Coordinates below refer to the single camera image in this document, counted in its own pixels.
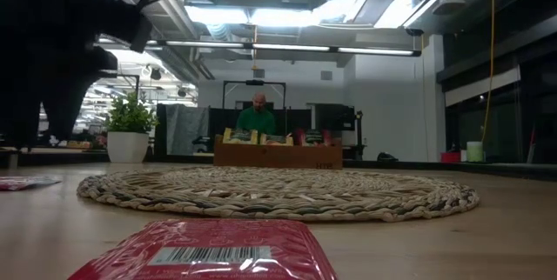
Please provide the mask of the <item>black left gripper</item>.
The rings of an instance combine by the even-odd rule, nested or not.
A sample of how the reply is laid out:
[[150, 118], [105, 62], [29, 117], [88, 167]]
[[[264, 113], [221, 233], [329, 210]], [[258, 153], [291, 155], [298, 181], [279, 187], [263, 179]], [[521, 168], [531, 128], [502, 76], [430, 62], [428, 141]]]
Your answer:
[[45, 83], [42, 103], [49, 132], [70, 139], [84, 96], [105, 70], [115, 70], [117, 58], [101, 47], [57, 50], [8, 47], [0, 51], [0, 135], [17, 150], [37, 142], [40, 98], [34, 83]]

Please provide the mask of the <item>long red tea packet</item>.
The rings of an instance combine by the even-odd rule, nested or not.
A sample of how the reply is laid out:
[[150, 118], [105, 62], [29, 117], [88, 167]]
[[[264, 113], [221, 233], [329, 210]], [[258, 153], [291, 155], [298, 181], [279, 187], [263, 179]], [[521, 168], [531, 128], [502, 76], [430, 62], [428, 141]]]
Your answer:
[[51, 177], [0, 177], [0, 191], [19, 191], [61, 183]]

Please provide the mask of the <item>green potted plant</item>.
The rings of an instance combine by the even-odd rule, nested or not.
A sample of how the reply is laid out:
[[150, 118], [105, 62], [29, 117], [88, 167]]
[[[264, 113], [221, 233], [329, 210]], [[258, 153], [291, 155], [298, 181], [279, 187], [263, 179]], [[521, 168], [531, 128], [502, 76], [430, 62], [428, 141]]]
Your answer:
[[147, 134], [158, 125], [155, 110], [148, 109], [136, 92], [115, 97], [105, 121], [108, 131]]

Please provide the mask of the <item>white plant pot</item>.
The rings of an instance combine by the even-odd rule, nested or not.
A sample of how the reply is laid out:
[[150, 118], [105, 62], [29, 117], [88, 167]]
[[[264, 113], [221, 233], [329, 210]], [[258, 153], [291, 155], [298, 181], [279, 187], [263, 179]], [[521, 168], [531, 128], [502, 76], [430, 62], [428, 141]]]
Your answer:
[[112, 163], [142, 163], [149, 144], [144, 133], [109, 131], [107, 152]]

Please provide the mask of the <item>grey hanging cloth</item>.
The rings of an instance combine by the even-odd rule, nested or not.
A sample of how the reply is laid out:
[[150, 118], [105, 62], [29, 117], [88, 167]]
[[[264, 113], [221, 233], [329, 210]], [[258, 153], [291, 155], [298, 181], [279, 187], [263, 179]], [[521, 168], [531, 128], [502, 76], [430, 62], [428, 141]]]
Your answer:
[[169, 155], [190, 156], [200, 145], [193, 141], [208, 132], [209, 109], [166, 105], [166, 149]]

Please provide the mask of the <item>person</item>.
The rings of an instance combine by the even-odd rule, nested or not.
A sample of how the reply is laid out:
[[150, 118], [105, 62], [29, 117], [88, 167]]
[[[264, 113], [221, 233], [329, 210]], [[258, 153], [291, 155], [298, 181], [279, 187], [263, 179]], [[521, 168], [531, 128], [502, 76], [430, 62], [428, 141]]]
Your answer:
[[256, 93], [252, 98], [252, 106], [240, 112], [236, 128], [256, 130], [259, 134], [266, 135], [273, 135], [276, 132], [275, 118], [266, 108], [264, 93]]

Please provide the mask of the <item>brown wooden box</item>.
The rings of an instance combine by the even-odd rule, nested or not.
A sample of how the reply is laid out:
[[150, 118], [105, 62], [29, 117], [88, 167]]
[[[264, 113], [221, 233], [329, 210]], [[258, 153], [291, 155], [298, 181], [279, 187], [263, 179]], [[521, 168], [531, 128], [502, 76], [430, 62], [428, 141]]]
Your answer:
[[338, 140], [333, 146], [328, 147], [223, 143], [223, 136], [216, 135], [213, 164], [236, 167], [341, 170], [342, 147]]

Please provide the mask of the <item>round woven straw placemat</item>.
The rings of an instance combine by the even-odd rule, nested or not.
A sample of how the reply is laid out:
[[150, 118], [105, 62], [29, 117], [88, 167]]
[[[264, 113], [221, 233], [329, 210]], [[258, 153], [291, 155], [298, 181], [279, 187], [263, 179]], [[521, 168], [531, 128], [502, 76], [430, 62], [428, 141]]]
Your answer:
[[431, 219], [480, 203], [473, 188], [430, 177], [357, 170], [193, 166], [86, 177], [83, 198], [120, 208], [300, 222]]

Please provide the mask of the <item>long ceiling light bar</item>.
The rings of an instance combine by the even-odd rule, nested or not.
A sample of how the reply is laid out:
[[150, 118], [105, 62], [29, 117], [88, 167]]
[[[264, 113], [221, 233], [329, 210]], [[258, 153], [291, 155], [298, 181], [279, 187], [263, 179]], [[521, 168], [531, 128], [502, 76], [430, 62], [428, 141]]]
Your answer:
[[389, 56], [389, 57], [419, 57], [421, 50], [393, 50], [381, 48], [358, 48], [358, 47], [338, 47], [324, 45], [303, 45], [303, 44], [278, 44], [278, 43], [237, 43], [237, 42], [213, 42], [213, 41], [173, 41], [173, 40], [149, 40], [146, 44], [140, 44], [136, 49], [131, 43], [109, 38], [101, 38], [98, 44], [102, 45], [122, 45], [130, 50], [142, 51], [152, 50], [162, 47], [189, 47], [207, 48], [224, 50], [284, 50], [302, 51], [332, 54], [354, 54], [369, 56]]

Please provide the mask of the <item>black partition panel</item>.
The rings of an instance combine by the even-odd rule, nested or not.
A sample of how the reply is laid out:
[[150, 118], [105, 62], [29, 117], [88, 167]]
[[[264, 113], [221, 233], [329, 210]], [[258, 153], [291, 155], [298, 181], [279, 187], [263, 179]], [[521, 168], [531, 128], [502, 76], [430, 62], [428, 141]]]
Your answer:
[[[267, 103], [266, 108], [275, 119], [275, 134], [287, 135], [297, 129], [307, 130], [312, 127], [312, 111], [309, 109], [293, 110], [274, 109], [274, 103]], [[206, 136], [211, 139], [207, 150], [213, 150], [216, 135], [223, 135], [226, 128], [235, 128], [240, 113], [252, 107], [252, 102], [237, 102], [234, 109], [209, 109], [208, 128]]]

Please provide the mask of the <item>thin black stand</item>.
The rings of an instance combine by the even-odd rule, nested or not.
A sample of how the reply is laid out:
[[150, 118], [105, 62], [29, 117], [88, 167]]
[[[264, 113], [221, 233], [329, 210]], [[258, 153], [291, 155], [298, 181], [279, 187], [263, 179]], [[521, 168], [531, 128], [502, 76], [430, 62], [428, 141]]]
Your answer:
[[362, 137], [362, 117], [363, 117], [363, 112], [361, 110], [358, 110], [355, 113], [355, 125], [356, 125], [355, 159], [358, 161], [363, 160], [364, 149], [366, 147]]

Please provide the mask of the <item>pale green cup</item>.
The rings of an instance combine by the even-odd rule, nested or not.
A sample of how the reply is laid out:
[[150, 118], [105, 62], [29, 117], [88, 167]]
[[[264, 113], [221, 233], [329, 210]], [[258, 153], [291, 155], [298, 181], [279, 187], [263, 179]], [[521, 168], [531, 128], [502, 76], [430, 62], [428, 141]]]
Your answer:
[[484, 149], [481, 141], [469, 141], [466, 143], [466, 160], [469, 163], [481, 163], [484, 161]]

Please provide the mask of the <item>black tall rig frame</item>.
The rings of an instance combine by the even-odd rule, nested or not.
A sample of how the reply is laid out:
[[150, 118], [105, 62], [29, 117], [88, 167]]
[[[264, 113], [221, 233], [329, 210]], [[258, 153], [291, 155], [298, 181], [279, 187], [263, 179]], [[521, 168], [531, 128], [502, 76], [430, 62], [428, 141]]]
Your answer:
[[118, 78], [118, 77], [122, 77], [122, 78], [133, 78], [135, 80], [135, 94], [138, 96], [139, 94], [139, 86], [140, 86], [140, 76], [138, 75], [127, 75], [127, 74], [118, 74], [118, 73], [110, 73], [110, 72], [105, 72], [105, 71], [99, 71], [97, 73], [97, 76], [100, 78]]

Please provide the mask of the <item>black wall monitor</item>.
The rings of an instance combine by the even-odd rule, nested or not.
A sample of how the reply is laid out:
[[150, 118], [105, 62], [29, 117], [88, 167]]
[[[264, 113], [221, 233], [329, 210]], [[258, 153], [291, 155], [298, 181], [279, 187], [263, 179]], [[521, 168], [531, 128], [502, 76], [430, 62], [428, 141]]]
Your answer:
[[335, 103], [314, 105], [318, 130], [355, 130], [355, 110], [352, 106]]

